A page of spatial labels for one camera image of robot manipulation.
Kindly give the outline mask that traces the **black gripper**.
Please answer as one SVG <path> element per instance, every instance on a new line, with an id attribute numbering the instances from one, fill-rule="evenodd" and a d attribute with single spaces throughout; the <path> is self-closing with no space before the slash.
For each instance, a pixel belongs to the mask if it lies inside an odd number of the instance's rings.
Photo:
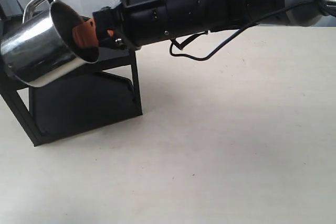
<path id="1" fill-rule="evenodd" d="M 166 0 L 120 0 L 72 29 L 79 48 L 139 50 L 168 36 Z"/>

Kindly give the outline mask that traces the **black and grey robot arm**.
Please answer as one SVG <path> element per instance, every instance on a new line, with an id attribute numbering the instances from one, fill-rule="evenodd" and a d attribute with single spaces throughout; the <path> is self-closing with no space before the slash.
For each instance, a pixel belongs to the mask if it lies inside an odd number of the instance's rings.
<path id="1" fill-rule="evenodd" d="M 72 30 L 80 48 L 134 50 L 183 36 L 246 25 L 312 26 L 335 14 L 335 0 L 120 0 Z"/>

